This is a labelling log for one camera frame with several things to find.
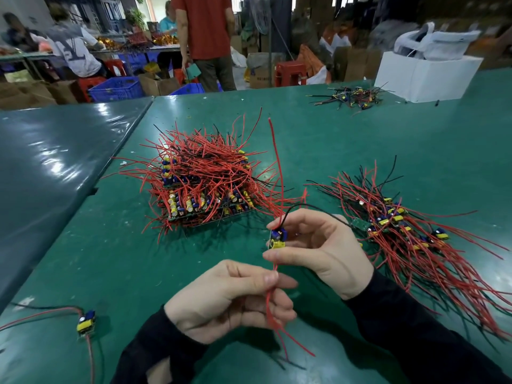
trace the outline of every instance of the white box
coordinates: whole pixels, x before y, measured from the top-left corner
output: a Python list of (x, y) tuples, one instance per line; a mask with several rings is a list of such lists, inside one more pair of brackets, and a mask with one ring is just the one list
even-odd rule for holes
[(464, 95), (483, 58), (431, 61), (385, 52), (375, 86), (410, 102), (457, 100)]

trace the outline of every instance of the black sleeve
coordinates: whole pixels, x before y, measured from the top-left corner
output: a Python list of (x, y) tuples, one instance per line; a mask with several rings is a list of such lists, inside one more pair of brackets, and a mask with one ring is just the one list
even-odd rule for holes
[(412, 383), (512, 383), (482, 352), (377, 271), (367, 288), (345, 303), (361, 335), (389, 350)]
[(189, 383), (194, 377), (194, 363), (207, 348), (176, 329), (162, 306), (123, 350), (111, 383), (146, 384), (146, 372), (169, 356), (173, 384)]

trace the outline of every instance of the dark plastic table cover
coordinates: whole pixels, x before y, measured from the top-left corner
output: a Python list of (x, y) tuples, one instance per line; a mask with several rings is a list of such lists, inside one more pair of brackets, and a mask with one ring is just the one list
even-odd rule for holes
[(0, 312), (151, 102), (0, 111)]

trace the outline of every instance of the hand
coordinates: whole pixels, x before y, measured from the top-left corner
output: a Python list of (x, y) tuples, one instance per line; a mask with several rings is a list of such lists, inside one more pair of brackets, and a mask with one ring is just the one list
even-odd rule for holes
[(164, 306), (172, 323), (188, 337), (212, 343), (239, 326), (271, 328), (265, 294), (274, 318), (283, 326), (296, 318), (293, 302), (281, 288), (297, 282), (277, 271), (223, 260), (173, 296)]
[[(279, 219), (267, 225), (276, 229)], [(342, 299), (359, 295), (373, 276), (373, 266), (352, 230), (328, 214), (299, 209), (289, 213), (284, 228), (288, 241), (263, 257), (273, 263), (309, 268)]]
[(192, 63), (192, 60), (190, 59), (188, 54), (187, 55), (182, 54), (182, 57), (183, 57), (183, 62), (181, 64), (181, 69), (183, 70), (183, 75), (185, 76), (185, 79), (189, 79), (187, 76), (187, 67), (188, 67), (189, 63)]

